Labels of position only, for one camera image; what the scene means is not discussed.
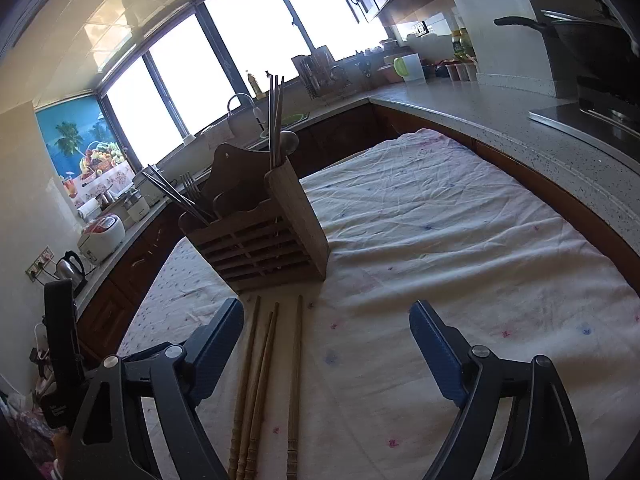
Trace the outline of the cooking oil bottle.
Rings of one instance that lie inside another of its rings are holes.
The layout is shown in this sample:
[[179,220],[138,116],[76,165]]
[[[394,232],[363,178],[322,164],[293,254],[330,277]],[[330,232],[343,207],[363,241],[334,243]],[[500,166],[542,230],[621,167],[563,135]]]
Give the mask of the cooking oil bottle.
[[464,28],[453,30],[451,32],[451,40],[456,58],[462,61],[469,61],[475,58],[472,42]]

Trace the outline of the green colander bowl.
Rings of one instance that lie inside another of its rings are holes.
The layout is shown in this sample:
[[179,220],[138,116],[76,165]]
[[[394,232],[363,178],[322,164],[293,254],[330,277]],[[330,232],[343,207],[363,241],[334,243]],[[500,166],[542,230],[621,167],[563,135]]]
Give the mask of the green colander bowl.
[[285,129],[291,128],[303,122],[308,117],[307,114],[292,114],[282,119],[281,126]]

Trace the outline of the white slow cooker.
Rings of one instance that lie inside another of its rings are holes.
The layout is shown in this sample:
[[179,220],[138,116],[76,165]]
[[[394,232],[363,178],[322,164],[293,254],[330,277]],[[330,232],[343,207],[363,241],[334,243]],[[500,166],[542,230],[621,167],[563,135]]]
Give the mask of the white slow cooker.
[[130,188],[125,197],[125,209],[134,223],[140,222],[150,211],[145,197],[134,188]]

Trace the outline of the silver metal spoon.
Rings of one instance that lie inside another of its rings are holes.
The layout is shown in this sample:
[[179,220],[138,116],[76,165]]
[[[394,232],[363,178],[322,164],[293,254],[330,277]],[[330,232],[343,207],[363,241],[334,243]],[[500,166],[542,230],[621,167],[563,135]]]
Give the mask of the silver metal spoon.
[[299,138],[294,131],[281,130],[279,141],[279,164],[282,165],[285,159],[297,150],[298,146]]

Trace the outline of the wall power socket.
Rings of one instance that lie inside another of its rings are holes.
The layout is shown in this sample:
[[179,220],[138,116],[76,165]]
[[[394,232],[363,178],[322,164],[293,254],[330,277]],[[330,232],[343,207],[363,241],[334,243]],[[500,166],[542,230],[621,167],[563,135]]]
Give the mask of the wall power socket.
[[54,252],[47,246],[40,252],[40,255],[35,258],[34,262],[27,268],[26,274],[29,279],[34,282],[39,275],[47,269],[48,265],[54,260]]

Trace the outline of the black wok pan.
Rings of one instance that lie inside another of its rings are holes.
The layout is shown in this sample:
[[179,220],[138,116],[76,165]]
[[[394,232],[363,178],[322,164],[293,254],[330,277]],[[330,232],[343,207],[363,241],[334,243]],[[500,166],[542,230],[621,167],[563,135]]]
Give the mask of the black wok pan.
[[497,26],[524,26],[542,36],[558,38],[574,59],[592,73],[605,89],[639,105],[639,55],[622,26],[606,18],[578,18],[542,10],[543,22],[524,16],[495,18]]

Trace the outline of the kitchen faucet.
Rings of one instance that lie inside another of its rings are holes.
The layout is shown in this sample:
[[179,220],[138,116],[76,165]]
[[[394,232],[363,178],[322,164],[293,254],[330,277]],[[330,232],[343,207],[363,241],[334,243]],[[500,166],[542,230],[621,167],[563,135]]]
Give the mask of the kitchen faucet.
[[266,120],[256,101],[247,92],[236,92],[227,103],[227,117],[251,112],[260,132],[266,131]]

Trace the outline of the dish drying rack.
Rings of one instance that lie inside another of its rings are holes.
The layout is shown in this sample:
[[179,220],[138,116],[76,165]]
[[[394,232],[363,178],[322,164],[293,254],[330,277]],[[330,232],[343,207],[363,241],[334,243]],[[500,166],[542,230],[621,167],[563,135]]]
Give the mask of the dish drying rack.
[[308,55],[296,55],[291,61],[311,99],[335,101],[358,90],[348,63],[337,61],[327,46],[312,49]]

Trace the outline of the silver metal fork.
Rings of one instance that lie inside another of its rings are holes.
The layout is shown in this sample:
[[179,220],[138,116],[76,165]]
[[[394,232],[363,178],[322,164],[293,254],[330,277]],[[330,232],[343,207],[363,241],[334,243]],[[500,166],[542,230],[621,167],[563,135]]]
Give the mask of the silver metal fork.
[[186,172],[182,174],[179,178],[182,187],[183,194],[186,196],[188,200],[192,203],[193,209],[205,219],[206,222],[212,221],[212,212],[210,211],[209,206],[203,200],[202,194],[198,189],[193,177],[190,172]]

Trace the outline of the green white pitcher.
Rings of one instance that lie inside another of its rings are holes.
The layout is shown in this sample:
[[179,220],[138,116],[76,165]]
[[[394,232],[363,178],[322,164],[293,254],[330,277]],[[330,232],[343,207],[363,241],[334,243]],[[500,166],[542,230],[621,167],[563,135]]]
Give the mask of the green white pitcher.
[[425,80],[420,56],[417,53],[394,58],[393,68],[396,74],[405,82]]

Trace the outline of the floral white tablecloth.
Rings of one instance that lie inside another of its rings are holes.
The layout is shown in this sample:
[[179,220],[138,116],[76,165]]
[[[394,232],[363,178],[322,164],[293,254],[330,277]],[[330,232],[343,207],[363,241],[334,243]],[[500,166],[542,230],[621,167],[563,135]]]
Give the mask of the floral white tablecloth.
[[299,474],[420,479],[457,410],[411,335],[419,299],[503,359],[552,359],[590,476],[639,430],[639,259],[590,240],[520,182],[433,130],[306,177],[329,242],[319,283],[246,292],[247,325],[277,318],[258,477],[285,475],[293,330],[303,331]]

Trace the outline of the wooden utensil holder box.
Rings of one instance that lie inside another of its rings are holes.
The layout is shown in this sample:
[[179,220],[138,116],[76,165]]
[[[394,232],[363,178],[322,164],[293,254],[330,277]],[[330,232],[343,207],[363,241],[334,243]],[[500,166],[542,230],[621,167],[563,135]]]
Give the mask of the wooden utensil holder box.
[[235,292],[326,278],[328,240],[287,158],[221,144],[201,193],[215,218],[185,212],[180,229]]

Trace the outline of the tropical fruit poster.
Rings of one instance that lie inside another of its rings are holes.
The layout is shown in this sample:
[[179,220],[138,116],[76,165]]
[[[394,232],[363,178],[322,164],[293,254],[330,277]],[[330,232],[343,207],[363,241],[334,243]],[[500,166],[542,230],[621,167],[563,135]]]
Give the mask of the tropical fruit poster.
[[44,145],[75,207],[108,191],[120,195],[134,170],[93,96],[52,105],[36,113]]

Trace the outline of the gas stove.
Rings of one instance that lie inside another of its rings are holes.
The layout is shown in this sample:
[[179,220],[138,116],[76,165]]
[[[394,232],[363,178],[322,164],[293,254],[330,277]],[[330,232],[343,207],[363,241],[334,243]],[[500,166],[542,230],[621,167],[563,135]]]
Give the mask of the gas stove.
[[538,124],[597,148],[629,168],[639,165],[639,86],[577,77],[577,100],[530,110]]

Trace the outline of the steel electric kettle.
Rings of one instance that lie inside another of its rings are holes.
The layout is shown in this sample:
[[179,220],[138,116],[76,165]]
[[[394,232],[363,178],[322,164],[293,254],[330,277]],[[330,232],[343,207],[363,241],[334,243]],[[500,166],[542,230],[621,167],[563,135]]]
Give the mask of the steel electric kettle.
[[80,257],[69,250],[55,263],[54,275],[59,280],[69,280],[77,297],[87,285],[86,271]]

